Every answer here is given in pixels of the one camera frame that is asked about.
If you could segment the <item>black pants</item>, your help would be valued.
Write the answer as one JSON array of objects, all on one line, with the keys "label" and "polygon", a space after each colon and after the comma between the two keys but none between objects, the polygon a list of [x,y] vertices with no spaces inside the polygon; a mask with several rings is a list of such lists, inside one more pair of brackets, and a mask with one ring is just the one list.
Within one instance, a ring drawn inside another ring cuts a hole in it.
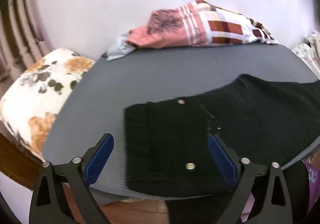
[{"label": "black pants", "polygon": [[[132,190],[166,199],[170,223],[217,223],[234,194],[213,160],[218,134],[240,158],[281,170],[319,146],[319,82],[271,82],[242,74],[209,92],[125,109]],[[272,203],[284,205],[276,181]]]}]

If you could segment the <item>floral pillow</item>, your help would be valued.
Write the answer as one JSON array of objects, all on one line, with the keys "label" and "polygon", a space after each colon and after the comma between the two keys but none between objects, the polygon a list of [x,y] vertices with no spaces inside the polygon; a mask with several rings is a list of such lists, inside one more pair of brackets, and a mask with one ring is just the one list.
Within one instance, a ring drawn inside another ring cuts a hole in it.
[{"label": "floral pillow", "polygon": [[54,121],[95,61],[59,48],[31,65],[1,98],[1,122],[40,160]]}]

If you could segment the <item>grey mesh bed mat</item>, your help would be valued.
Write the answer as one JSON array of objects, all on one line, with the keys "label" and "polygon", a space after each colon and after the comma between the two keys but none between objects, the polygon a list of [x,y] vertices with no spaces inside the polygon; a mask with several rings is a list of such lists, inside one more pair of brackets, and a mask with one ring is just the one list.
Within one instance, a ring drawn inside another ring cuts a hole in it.
[{"label": "grey mesh bed mat", "polygon": [[240,74],[277,82],[317,80],[311,69],[282,45],[142,49],[111,62],[100,58],[59,112],[43,156],[54,165],[65,164],[110,133],[114,149],[91,192],[100,205],[142,197],[125,185],[124,108],[204,93],[231,83]]}]

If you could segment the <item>white patterned cloth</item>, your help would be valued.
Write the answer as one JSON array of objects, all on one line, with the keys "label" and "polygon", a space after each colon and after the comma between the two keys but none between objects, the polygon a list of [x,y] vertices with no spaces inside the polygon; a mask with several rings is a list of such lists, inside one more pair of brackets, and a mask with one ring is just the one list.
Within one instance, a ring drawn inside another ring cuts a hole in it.
[{"label": "white patterned cloth", "polygon": [[320,79],[319,37],[319,32],[315,31],[292,49],[318,79]]}]

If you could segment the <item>beige curtain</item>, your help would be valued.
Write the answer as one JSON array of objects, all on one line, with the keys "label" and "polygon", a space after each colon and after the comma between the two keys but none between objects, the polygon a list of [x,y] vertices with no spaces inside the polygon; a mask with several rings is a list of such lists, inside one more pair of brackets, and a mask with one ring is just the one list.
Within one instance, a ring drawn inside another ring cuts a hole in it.
[{"label": "beige curtain", "polygon": [[40,30],[36,0],[4,0],[1,8],[1,95],[51,52]]}]

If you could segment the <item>grey cloth under quilt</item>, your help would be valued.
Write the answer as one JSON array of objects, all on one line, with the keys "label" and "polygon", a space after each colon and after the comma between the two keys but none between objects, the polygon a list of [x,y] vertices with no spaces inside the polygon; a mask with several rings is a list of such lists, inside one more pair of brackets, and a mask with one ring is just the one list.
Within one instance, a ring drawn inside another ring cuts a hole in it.
[{"label": "grey cloth under quilt", "polygon": [[129,44],[127,39],[130,32],[119,35],[116,40],[110,45],[101,57],[105,58],[108,62],[124,58],[136,50],[136,47]]}]

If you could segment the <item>pink checkered quilt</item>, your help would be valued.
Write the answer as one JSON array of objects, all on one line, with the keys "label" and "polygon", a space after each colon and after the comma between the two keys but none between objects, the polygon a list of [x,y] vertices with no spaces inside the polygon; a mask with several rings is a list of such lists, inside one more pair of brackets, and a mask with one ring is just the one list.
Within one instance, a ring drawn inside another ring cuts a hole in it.
[{"label": "pink checkered quilt", "polygon": [[135,48],[155,49],[278,44],[261,23],[204,0],[152,12],[146,25],[130,30],[126,42]]}]

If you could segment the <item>brown wooden bed frame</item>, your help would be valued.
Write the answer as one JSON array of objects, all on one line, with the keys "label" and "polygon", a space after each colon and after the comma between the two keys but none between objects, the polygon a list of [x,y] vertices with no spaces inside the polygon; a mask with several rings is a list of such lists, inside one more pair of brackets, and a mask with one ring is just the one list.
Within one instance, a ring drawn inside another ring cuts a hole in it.
[{"label": "brown wooden bed frame", "polygon": [[1,134],[1,172],[18,184],[33,190],[41,168],[38,159],[20,151]]}]

